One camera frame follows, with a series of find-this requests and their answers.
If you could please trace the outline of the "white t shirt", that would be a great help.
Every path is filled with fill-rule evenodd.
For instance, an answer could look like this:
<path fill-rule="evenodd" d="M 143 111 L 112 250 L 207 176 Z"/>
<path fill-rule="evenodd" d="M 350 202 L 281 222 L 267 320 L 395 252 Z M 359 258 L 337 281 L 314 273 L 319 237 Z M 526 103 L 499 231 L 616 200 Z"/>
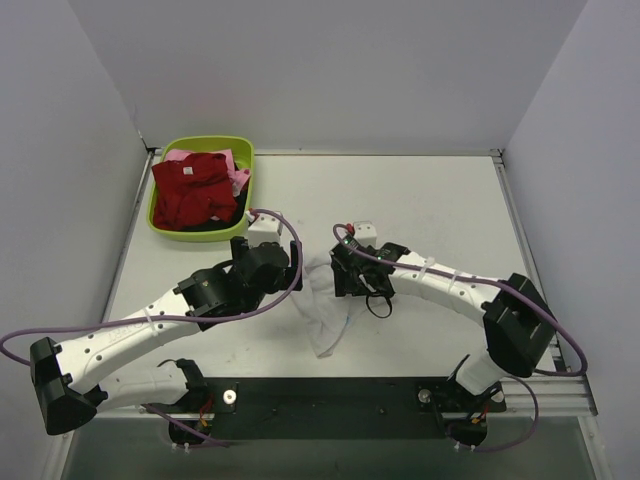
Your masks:
<path fill-rule="evenodd" d="M 302 284 L 302 290 L 290 298 L 305 320 L 315 356 L 329 357 L 350 325 L 366 311 L 364 300 L 335 296 L 328 253 L 304 260 Z"/>

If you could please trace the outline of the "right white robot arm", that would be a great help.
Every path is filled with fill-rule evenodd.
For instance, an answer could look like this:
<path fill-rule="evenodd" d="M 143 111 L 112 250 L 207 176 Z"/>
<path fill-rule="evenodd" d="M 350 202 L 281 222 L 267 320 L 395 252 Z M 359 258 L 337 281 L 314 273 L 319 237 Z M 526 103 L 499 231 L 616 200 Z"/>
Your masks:
<path fill-rule="evenodd" d="M 551 312 L 529 278 L 483 278 L 446 267 L 405 246 L 376 249 L 348 237 L 330 251 L 337 297 L 411 296 L 447 308 L 477 324 L 482 345 L 463 356 L 450 379 L 478 396 L 507 376 L 531 377 L 554 328 Z"/>

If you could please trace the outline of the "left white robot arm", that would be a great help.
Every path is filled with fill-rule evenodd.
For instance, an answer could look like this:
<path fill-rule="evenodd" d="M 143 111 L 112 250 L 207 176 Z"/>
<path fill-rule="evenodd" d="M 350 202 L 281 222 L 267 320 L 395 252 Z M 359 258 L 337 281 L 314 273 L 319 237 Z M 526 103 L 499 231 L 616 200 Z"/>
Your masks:
<path fill-rule="evenodd" d="M 199 409 L 212 399 L 192 360 L 177 359 L 127 372 L 140 357 L 216 324 L 258 311 L 266 295 L 302 287 L 301 245 L 252 246 L 231 240 L 231 259 L 200 269 L 122 322 L 60 343 L 30 347 L 30 374 L 49 435 L 73 431 L 98 413 L 135 404 Z"/>

